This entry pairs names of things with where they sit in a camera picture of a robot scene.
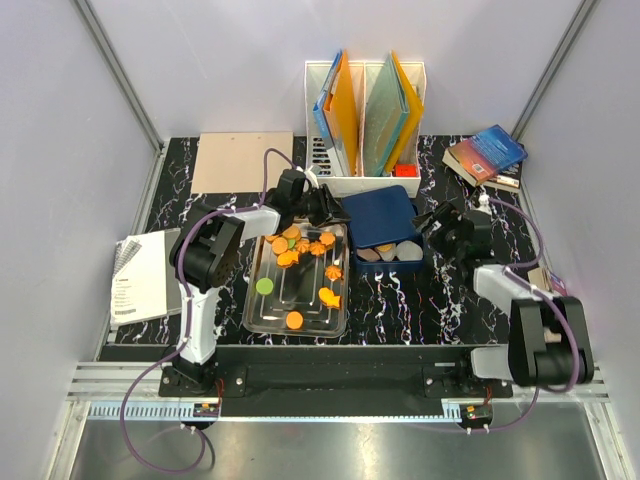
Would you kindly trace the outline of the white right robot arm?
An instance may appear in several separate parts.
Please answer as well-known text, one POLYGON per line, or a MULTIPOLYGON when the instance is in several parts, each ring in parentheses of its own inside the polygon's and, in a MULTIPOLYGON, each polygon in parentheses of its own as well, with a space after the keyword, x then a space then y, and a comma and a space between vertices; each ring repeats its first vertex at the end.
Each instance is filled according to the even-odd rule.
POLYGON ((542 290, 516 271, 535 266, 544 253, 542 235, 519 207, 487 195, 462 212, 445 201, 412 220, 429 247, 453 266, 460 281, 508 316, 506 347, 479 347, 470 362, 454 371, 454 384, 466 396, 486 389, 490 379, 511 381, 551 393, 567 393, 589 384, 595 364, 584 307, 574 296, 542 290), (534 260, 502 264, 493 255, 492 210, 500 205, 520 215, 535 232, 534 260))

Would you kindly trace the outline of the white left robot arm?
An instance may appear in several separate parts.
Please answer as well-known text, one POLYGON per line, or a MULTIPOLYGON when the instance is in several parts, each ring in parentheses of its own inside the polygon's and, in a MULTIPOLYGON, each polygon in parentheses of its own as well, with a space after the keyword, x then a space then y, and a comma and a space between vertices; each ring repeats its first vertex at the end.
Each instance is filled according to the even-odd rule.
POLYGON ((284 170, 255 206, 215 209, 203 203, 191 208, 169 254, 182 300, 179 342, 168 357, 173 368, 169 385, 179 381, 196 396, 219 385, 212 364, 219 289, 231 275, 242 242, 280 234, 298 218, 315 227, 350 220, 327 186, 313 185, 297 168, 284 170))

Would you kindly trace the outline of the blue tin lid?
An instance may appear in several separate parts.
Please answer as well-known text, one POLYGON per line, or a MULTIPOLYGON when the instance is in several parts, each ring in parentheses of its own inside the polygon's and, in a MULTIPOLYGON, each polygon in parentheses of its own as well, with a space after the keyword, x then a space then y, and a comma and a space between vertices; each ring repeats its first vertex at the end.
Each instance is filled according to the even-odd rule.
POLYGON ((416 210, 401 186, 350 195, 341 203, 351 218, 348 230, 353 248, 367 249, 403 241, 423 243, 412 223, 416 210))

